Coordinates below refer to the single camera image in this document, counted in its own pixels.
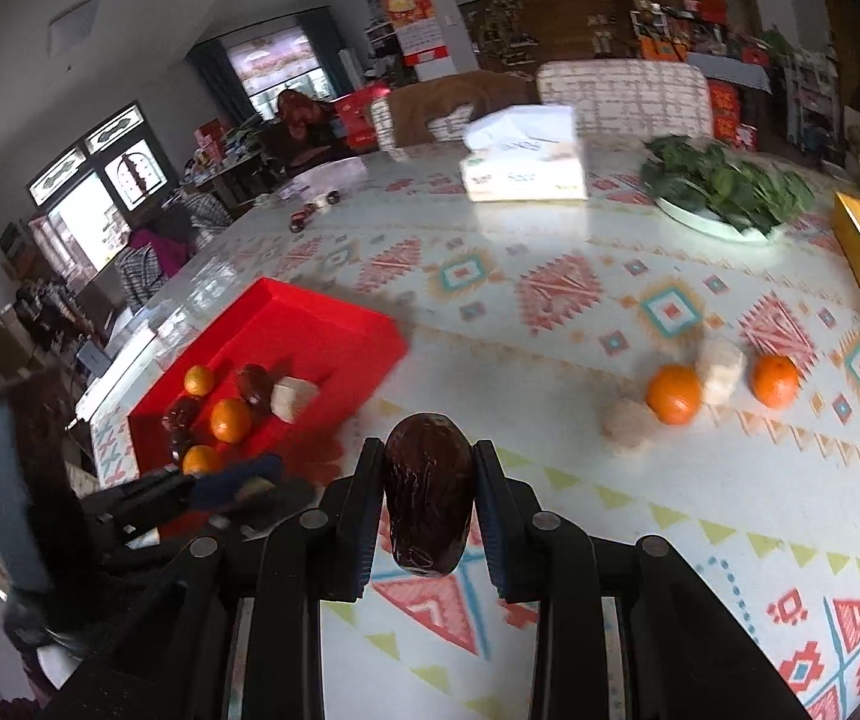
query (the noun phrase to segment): orange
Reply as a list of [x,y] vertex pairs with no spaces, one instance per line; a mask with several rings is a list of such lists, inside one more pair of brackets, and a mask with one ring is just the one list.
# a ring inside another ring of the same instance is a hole
[[183,456],[183,473],[206,474],[222,471],[223,459],[217,450],[205,443],[190,447]]
[[785,409],[796,400],[799,371],[789,357],[765,354],[750,373],[750,389],[756,399],[771,409]]
[[215,377],[206,365],[194,365],[183,377],[183,389],[196,397],[210,394],[214,385]]
[[665,425],[685,425],[700,410],[700,377],[687,365],[663,365],[647,387],[647,405]]
[[241,442],[249,434],[252,424],[249,408],[239,398],[225,398],[212,407],[210,430],[221,442]]

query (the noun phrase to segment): dark blue curtain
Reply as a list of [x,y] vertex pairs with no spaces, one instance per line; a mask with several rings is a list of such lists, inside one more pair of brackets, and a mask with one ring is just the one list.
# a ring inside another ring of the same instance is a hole
[[197,43],[187,55],[190,64],[196,68],[203,83],[207,85],[210,93],[217,100],[220,107],[226,112],[230,124],[237,127],[256,116],[256,109],[246,95],[244,85],[239,83],[236,71],[230,64],[230,58],[226,55],[223,44],[217,38],[204,43]]
[[323,69],[334,94],[338,97],[348,95],[353,91],[353,84],[343,68],[340,61],[340,51],[345,49],[343,36],[337,29],[337,23],[330,15],[330,8],[319,7],[313,10],[304,10],[296,14],[296,22],[299,28],[310,40],[313,53],[319,60],[319,66]]

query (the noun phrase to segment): brown cloth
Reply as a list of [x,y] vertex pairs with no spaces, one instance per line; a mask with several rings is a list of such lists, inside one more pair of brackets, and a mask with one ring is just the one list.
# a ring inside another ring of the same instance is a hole
[[537,104],[539,98],[537,89],[529,81],[489,70],[474,70],[404,86],[386,98],[393,120],[395,146],[436,143],[427,129],[427,122],[449,116],[467,103],[473,104],[470,121],[476,121],[510,105]]

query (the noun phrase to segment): blue dotted line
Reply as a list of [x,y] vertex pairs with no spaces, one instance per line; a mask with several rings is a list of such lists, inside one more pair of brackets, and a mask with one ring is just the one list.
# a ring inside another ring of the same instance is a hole
[[[734,597],[736,598],[736,605],[739,608],[739,615],[743,618],[743,623],[745,629],[747,629],[747,633],[753,637],[753,641],[756,644],[760,643],[760,640],[756,637],[756,626],[753,624],[753,618],[750,616],[750,613],[747,610],[747,602],[743,600],[743,595],[740,593],[740,587],[736,584],[736,577],[733,576],[733,572],[729,570],[729,562],[726,560],[718,560],[716,556],[711,555],[709,559],[706,561],[707,565],[716,565],[720,567],[721,571],[726,573],[726,581],[730,584],[730,589],[733,592]],[[697,574],[702,574],[703,568],[702,565],[696,566]]]

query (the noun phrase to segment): ceiling light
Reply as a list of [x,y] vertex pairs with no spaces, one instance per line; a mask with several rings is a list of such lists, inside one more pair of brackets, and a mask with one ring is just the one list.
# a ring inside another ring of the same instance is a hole
[[85,0],[58,15],[47,28],[47,55],[57,56],[90,36],[100,0]]

